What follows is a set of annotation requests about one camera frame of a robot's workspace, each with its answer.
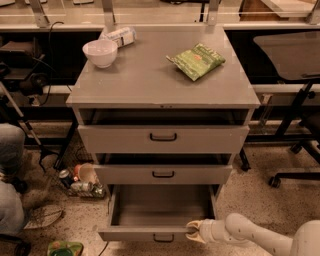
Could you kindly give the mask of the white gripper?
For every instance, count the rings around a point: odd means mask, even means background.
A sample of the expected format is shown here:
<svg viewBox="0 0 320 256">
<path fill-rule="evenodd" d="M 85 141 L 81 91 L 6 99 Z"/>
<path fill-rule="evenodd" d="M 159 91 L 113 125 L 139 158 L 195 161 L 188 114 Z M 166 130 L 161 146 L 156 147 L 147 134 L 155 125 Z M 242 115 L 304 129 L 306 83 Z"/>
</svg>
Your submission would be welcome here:
<svg viewBox="0 0 320 256">
<path fill-rule="evenodd" d="M 199 229 L 198 232 L 194 233 L 187 233 L 186 237 L 195 242 L 199 243 L 209 243 L 209 242 L 216 242 L 216 238 L 214 237 L 214 234 L 216 232 L 217 228 L 217 222 L 212 219 L 205 219 L 203 221 L 201 220 L 193 220 L 190 221 L 187 225 L 187 228 L 194 228 Z"/>
</svg>

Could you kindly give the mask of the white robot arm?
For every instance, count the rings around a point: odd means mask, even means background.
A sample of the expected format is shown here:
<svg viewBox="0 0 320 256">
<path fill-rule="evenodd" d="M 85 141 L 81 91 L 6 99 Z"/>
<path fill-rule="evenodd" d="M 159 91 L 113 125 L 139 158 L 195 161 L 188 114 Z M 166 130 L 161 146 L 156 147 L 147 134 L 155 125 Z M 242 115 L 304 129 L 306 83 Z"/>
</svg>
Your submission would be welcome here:
<svg viewBox="0 0 320 256">
<path fill-rule="evenodd" d="M 258 226 L 238 213 L 223 220 L 193 220 L 186 227 L 189 230 L 186 237 L 200 243 L 255 244 L 272 256 L 320 256 L 319 220 L 304 223 L 293 238 Z"/>
</svg>

